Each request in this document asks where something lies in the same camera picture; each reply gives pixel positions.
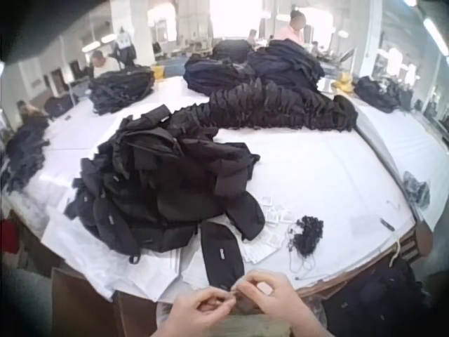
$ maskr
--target black garment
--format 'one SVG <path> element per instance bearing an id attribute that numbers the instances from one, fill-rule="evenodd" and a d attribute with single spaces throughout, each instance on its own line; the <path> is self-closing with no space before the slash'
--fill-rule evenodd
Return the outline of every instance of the black garment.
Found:
<path id="1" fill-rule="evenodd" d="M 388 262 L 366 270 L 323 302 L 334 336 L 409 336 L 408 328 L 425 322 L 429 309 L 410 266 L 398 259 L 389 268 Z"/>
<path id="2" fill-rule="evenodd" d="M 43 105 L 43 109 L 52 118 L 60 117 L 72 108 L 72 99 L 68 94 L 59 98 L 50 97 Z"/>
<path id="3" fill-rule="evenodd" d="M 250 198 L 246 183 L 260 157 L 242 143 L 214 143 L 216 129 L 175 138 L 162 122 L 169 116 L 163 105 L 139 119 L 125 118 L 93 160 L 81 160 L 76 199 L 66 215 L 79 216 L 89 232 L 119 253 L 134 257 L 141 248 L 183 247 L 200 222 L 233 209 L 243 194 Z M 263 215 L 248 212 L 257 222 L 241 227 L 257 235 Z"/>
<path id="4" fill-rule="evenodd" d="M 212 57 L 216 60 L 229 59 L 233 63 L 244 63 L 253 47 L 246 40 L 223 40 L 212 49 Z"/>
<path id="5" fill-rule="evenodd" d="M 202 223 L 201 249 L 211 286 L 230 291 L 237 280 L 245 275 L 239 244 L 226 226 Z"/>
<path id="6" fill-rule="evenodd" d="M 207 96 L 219 89 L 233 89 L 253 78 L 254 71 L 250 67 L 229 60 L 216 61 L 193 55 L 185 64 L 184 79 L 188 88 Z"/>
<path id="7" fill-rule="evenodd" d="M 248 65 L 264 84 L 273 81 L 297 92 L 302 88 L 317 92 L 316 85 L 324 77 L 319 61 L 290 39 L 272 40 L 267 48 L 248 54 Z"/>
<path id="8" fill-rule="evenodd" d="M 357 112 L 343 96 L 330 98 L 298 88 L 288 90 L 260 79 L 228 91 L 217 91 L 208 103 L 174 112 L 167 130 L 173 135 L 197 134 L 204 126 L 219 128 L 302 128 L 352 130 Z"/>
<path id="9" fill-rule="evenodd" d="M 44 140 L 48 126 L 46 117 L 28 117 L 6 146 L 8 167 L 1 176 L 1 188 L 8 192 L 21 191 L 29 180 L 42 169 L 45 162 L 43 147 L 50 145 Z"/>
<path id="10" fill-rule="evenodd" d="M 385 92 L 377 81 L 371 81 L 368 76 L 365 76 L 359 79 L 354 92 L 369 105 L 387 114 L 395 109 L 411 110 L 413 92 L 402 89 L 392 81 Z"/>
<path id="11" fill-rule="evenodd" d="M 150 67 L 107 72 L 91 79 L 90 99 L 96 114 L 117 112 L 153 92 L 154 74 Z"/>

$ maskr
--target hand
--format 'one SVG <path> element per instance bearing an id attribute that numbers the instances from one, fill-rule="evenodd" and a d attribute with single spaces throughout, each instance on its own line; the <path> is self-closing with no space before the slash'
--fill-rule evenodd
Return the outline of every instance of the hand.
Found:
<path id="1" fill-rule="evenodd" d="M 197 337 L 225 318 L 236 304 L 227 291 L 207 288 L 180 296 L 153 337 Z"/>
<path id="2" fill-rule="evenodd" d="M 273 289 L 269 295 L 256 287 L 261 282 Z M 297 337 L 331 336 L 302 302 L 283 274 L 252 270 L 237 283 L 236 289 L 258 305 L 265 314 L 288 322 Z"/>

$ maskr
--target pillar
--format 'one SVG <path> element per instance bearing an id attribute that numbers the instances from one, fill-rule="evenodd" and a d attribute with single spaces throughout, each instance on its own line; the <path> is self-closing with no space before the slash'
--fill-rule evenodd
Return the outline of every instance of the pillar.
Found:
<path id="1" fill-rule="evenodd" d="M 382 33 L 382 1 L 351 0 L 349 38 L 356 48 L 354 74 L 373 73 Z"/>
<path id="2" fill-rule="evenodd" d="M 153 65 L 152 33 L 148 27 L 148 1 L 111 0 L 111 17 L 114 33 L 124 28 L 133 40 L 137 65 Z"/>

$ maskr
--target fluorescent light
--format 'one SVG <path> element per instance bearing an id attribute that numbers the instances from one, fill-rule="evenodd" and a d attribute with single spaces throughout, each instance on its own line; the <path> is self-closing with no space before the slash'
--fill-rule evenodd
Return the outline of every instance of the fluorescent light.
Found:
<path id="1" fill-rule="evenodd" d="M 99 46 L 100 42 L 94 41 L 91 44 L 84 46 L 81 50 L 83 51 L 83 53 L 88 53 L 89 51 L 93 51 L 95 48 L 98 48 Z"/>
<path id="2" fill-rule="evenodd" d="M 290 22 L 290 16 L 288 14 L 278 14 L 276 15 L 276 19 L 279 21 Z"/>
<path id="3" fill-rule="evenodd" d="M 344 30 L 340 30 L 340 31 L 338 32 L 338 36 L 341 37 L 341 38 L 343 38 L 343 39 L 347 39 L 347 38 L 349 37 L 349 33 L 346 32 L 346 31 L 344 31 Z"/>
<path id="4" fill-rule="evenodd" d="M 417 0 L 404 0 L 404 2 L 410 7 L 415 7 L 417 5 Z"/>
<path id="5" fill-rule="evenodd" d="M 260 15 L 262 19 L 270 19 L 271 16 L 272 14 L 269 11 L 262 11 L 262 14 Z"/>
<path id="6" fill-rule="evenodd" d="M 106 35 L 105 37 L 102 37 L 101 38 L 101 42 L 104 43 L 104 44 L 107 44 L 107 43 L 115 40 L 116 38 L 117 38 L 117 35 L 109 34 L 109 35 Z"/>
<path id="7" fill-rule="evenodd" d="M 440 51 L 443 53 L 443 55 L 448 56 L 449 55 L 448 46 L 446 46 L 446 43 L 444 42 L 443 37 L 441 36 L 440 32 L 436 28 L 433 21 L 430 20 L 429 18 L 425 19 L 424 26 L 426 27 L 426 29 L 429 32 L 432 39 L 434 39 L 438 48 L 440 48 Z"/>
<path id="8" fill-rule="evenodd" d="M 377 53 L 381 56 L 383 56 L 384 58 L 388 58 L 388 51 L 384 51 L 383 49 L 378 49 Z"/>

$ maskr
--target stack of clothing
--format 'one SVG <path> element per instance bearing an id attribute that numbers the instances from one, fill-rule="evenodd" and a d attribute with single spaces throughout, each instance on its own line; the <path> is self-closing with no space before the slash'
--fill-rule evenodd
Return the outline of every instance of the stack of clothing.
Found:
<path id="1" fill-rule="evenodd" d="M 250 53 L 248 64 L 264 83 L 273 81 L 294 91 L 307 88 L 317 92 L 316 85 L 324 77 L 319 61 L 289 39 L 270 41 L 266 49 Z"/>
<path id="2" fill-rule="evenodd" d="M 363 101 L 387 114 L 391 114 L 396 109 L 411 110 L 413 92 L 402 89 L 392 81 L 385 91 L 379 82 L 365 76 L 359 79 L 354 92 Z"/>
<path id="3" fill-rule="evenodd" d="M 199 224 L 223 213 L 243 238 L 254 239 L 264 227 L 258 202 L 246 192 L 260 157 L 244 143 L 215 143 L 217 128 L 175 137 L 169 117 L 163 105 L 125 118 L 93 160 L 81 160 L 76 199 L 65 212 L 133 262 L 140 249 L 186 246 Z"/>
<path id="4" fill-rule="evenodd" d="M 43 147 L 50 144 L 43 136 L 48 126 L 46 117 L 28 117 L 6 146 L 9 163 L 1 175 L 1 188 L 21 191 L 45 162 Z"/>
<path id="5" fill-rule="evenodd" d="M 43 106 L 43 109 L 51 118 L 58 118 L 72 108 L 72 99 L 69 94 L 63 95 L 59 98 L 50 97 Z"/>
<path id="6" fill-rule="evenodd" d="M 334 100 L 305 88 L 297 92 L 260 79 L 228 91 L 219 90 L 208 103 L 174 112 L 168 130 L 178 136 L 203 127 L 302 128 L 350 131 L 357 112 L 343 96 Z"/>
<path id="7" fill-rule="evenodd" d="M 193 55 L 185 64 L 184 79 L 189 89 L 210 96 L 213 92 L 235 88 L 254 78 L 254 71 L 246 65 L 229 60 L 216 61 Z"/>
<path id="8" fill-rule="evenodd" d="M 150 67 L 107 72 L 92 79 L 89 89 L 94 113 L 117 112 L 153 92 L 154 74 Z"/>
<path id="9" fill-rule="evenodd" d="M 231 60 L 232 63 L 244 63 L 253 47 L 246 40 L 223 40 L 213 47 L 215 60 Z"/>

